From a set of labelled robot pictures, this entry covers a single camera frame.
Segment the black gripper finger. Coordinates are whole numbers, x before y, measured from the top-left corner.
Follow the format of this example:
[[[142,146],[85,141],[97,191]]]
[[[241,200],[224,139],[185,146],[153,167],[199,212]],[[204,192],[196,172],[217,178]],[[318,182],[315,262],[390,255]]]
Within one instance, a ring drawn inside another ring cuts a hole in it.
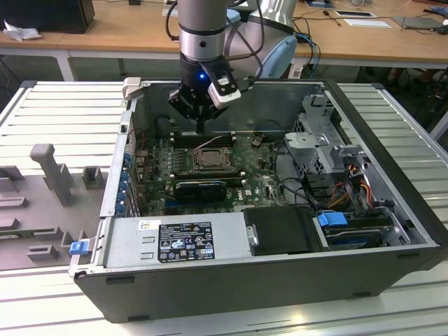
[[[201,134],[204,134],[206,131],[207,121],[217,119],[217,117],[219,117],[224,111],[224,108],[203,106],[201,110]]]
[[[184,118],[193,120],[196,133],[202,133],[201,106],[197,103],[195,91],[190,88],[177,88],[169,93],[170,105]]]

